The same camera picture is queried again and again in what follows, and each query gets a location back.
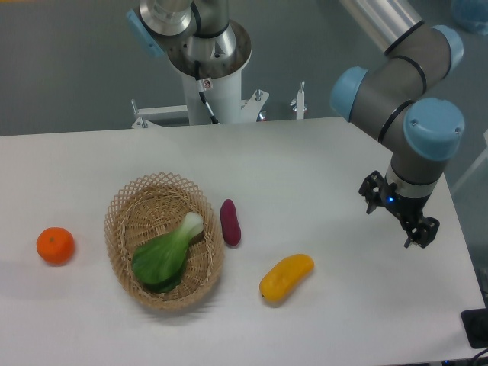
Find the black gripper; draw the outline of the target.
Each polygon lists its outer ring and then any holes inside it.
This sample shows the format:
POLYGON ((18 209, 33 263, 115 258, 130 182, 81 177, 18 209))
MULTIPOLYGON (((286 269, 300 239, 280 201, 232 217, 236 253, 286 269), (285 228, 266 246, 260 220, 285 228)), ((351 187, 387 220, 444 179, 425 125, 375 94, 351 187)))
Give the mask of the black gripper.
POLYGON ((434 241, 440 222, 434 217, 423 216, 428 195, 415 198, 402 196, 397 192, 397 185, 385 183, 378 171, 373 171, 364 179, 358 193, 367 204, 366 214, 371 214, 378 207, 385 207, 399 220, 407 234, 403 245, 405 248, 417 245, 424 249, 434 241))

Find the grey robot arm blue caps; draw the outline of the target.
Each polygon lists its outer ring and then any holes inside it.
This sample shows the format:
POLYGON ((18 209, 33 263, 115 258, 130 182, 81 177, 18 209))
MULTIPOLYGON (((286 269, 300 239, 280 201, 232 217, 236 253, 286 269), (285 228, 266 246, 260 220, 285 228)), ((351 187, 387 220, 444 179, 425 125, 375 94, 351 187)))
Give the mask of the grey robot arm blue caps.
MULTIPOLYGON (((388 148, 385 174, 373 172, 359 189, 368 210, 384 207, 400 222, 407 245, 426 247, 439 222, 423 213, 457 152, 464 116, 452 103, 425 93, 448 76, 464 54, 449 27, 429 27, 407 1, 346 1, 344 6, 387 62, 375 71, 352 67, 335 82, 332 109, 388 148)), ((167 56, 181 75, 191 124, 254 122, 265 101, 241 99, 241 71, 252 46, 225 1, 141 1, 127 23, 151 56, 167 56)))

